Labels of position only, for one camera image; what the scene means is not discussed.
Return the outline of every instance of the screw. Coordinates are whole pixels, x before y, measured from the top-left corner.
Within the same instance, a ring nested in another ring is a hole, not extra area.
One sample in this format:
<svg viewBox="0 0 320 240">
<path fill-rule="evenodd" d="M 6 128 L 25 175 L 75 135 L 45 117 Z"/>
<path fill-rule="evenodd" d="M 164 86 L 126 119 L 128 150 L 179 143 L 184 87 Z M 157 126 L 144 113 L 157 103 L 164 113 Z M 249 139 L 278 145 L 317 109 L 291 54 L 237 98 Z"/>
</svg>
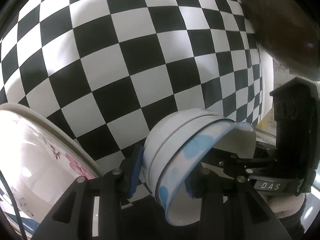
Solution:
<svg viewBox="0 0 320 240">
<path fill-rule="evenodd" d="M 114 174 L 114 175 L 119 175 L 119 174 L 121 174 L 121 173 L 122 173 L 122 170 L 119 169 L 119 168 L 115 168 L 115 169 L 112 171 L 112 174 Z"/>
<path fill-rule="evenodd" d="M 77 178 L 78 183 L 83 183 L 85 181 L 85 176 L 80 176 Z"/>
<path fill-rule="evenodd" d="M 208 175 L 208 174 L 210 173 L 210 170 L 207 169 L 207 168 L 202 168 L 202 169 L 201 169 L 201 173 L 202 173 L 203 175 Z"/>
<path fill-rule="evenodd" d="M 237 180 L 241 183 L 244 183 L 245 182 L 245 177 L 244 176 L 238 176 L 237 177 Z"/>
</svg>

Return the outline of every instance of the wire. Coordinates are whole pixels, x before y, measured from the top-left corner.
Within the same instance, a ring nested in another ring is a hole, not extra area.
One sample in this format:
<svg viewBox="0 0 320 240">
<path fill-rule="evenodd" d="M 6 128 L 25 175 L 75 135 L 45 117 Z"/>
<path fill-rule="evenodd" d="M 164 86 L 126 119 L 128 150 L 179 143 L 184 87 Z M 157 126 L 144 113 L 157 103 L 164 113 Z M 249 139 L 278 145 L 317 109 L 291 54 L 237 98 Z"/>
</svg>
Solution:
<svg viewBox="0 0 320 240">
<path fill-rule="evenodd" d="M 14 212 L 16 214 L 18 225 L 19 225 L 20 232 L 21 232 L 21 235 L 22 235 L 22 239 L 23 240 L 28 240 L 26 232 L 25 232 L 23 224 L 22 224 L 22 220 L 21 220 L 21 217 L 20 217 L 20 213 L 19 213 L 19 209 L 18 209 L 18 206 L 17 206 L 17 202 L 16 202 L 15 198 L 13 197 L 13 194 L 12 194 L 10 188 L 9 188 L 9 185 L 8 185 L 7 181 L 5 180 L 5 178 L 4 178 L 4 176 L 3 176 L 1 171 L 0 171 L 0 180 L 2 181 L 2 183 L 4 185 L 4 188 L 7 191 L 8 195 L 10 197 L 10 200 L 12 202 L 12 206 L 13 206 Z"/>
</svg>

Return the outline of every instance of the brown object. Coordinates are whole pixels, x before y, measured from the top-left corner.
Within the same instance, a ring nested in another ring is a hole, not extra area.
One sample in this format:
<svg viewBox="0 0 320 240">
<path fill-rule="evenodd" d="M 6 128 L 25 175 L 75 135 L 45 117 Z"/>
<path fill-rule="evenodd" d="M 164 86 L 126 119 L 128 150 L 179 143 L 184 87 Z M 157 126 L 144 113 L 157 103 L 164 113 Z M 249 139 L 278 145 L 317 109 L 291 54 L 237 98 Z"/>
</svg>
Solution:
<svg viewBox="0 0 320 240">
<path fill-rule="evenodd" d="M 242 0 L 258 42 L 281 64 L 320 80 L 319 27 L 295 0 Z"/>
</svg>

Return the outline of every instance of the silver bolt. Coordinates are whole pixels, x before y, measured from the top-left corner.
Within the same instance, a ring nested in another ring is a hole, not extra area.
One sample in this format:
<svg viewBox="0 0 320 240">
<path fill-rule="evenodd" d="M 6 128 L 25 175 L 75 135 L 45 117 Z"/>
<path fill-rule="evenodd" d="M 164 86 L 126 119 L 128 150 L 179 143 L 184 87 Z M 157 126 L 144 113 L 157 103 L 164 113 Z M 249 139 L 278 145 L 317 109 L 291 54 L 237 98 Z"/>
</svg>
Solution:
<svg viewBox="0 0 320 240">
<path fill-rule="evenodd" d="M 119 175 L 119 174 L 121 174 L 121 172 L 122 172 L 122 170 L 119 169 L 119 168 L 115 168 L 115 169 L 112 171 L 112 173 L 113 173 L 114 175 Z"/>
<path fill-rule="evenodd" d="M 238 176 L 237 177 L 237 180 L 241 183 L 244 183 L 245 182 L 245 177 L 244 176 Z"/>
<path fill-rule="evenodd" d="M 210 173 L 210 170 L 207 169 L 207 168 L 202 168 L 202 169 L 201 169 L 201 173 L 202 173 L 203 175 L 208 175 L 208 174 Z"/>
<path fill-rule="evenodd" d="M 83 183 L 85 181 L 85 176 L 80 176 L 77 178 L 78 183 Z"/>
</svg>

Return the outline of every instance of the checkered tablecloth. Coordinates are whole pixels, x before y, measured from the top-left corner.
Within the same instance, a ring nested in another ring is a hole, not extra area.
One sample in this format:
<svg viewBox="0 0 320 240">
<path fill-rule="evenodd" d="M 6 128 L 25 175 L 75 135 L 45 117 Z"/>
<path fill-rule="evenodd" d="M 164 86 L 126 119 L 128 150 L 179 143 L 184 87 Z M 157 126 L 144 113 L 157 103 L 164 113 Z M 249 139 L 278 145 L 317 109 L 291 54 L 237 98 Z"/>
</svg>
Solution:
<svg viewBox="0 0 320 240">
<path fill-rule="evenodd" d="M 260 57 L 241 0 L 29 0 L 0 51 L 0 103 L 39 112 L 104 171 L 178 110 L 260 120 Z M 130 202 L 149 195 L 140 179 Z"/>
</svg>

